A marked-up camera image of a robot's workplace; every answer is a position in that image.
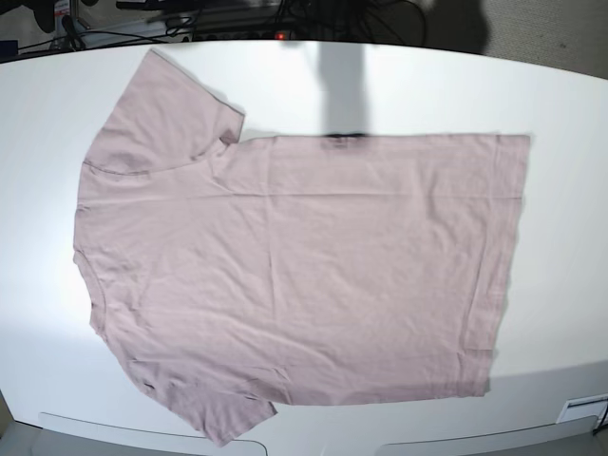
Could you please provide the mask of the pink T-shirt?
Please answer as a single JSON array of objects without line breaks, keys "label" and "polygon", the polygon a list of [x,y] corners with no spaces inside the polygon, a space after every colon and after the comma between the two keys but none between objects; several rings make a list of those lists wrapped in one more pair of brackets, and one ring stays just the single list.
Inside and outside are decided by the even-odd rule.
[{"label": "pink T-shirt", "polygon": [[85,155],[74,260],[134,385],[217,446],[276,404],[485,395],[529,138],[243,122],[150,50]]}]

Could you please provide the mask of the black power strip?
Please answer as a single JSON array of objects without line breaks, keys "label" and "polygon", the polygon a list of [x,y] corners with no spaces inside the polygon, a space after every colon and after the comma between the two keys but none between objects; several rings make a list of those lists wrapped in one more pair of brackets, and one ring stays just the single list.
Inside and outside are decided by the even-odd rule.
[{"label": "black power strip", "polygon": [[197,30],[191,38],[200,41],[237,41],[237,40],[278,40],[287,41],[296,37],[292,30],[253,28],[253,29],[208,29]]}]

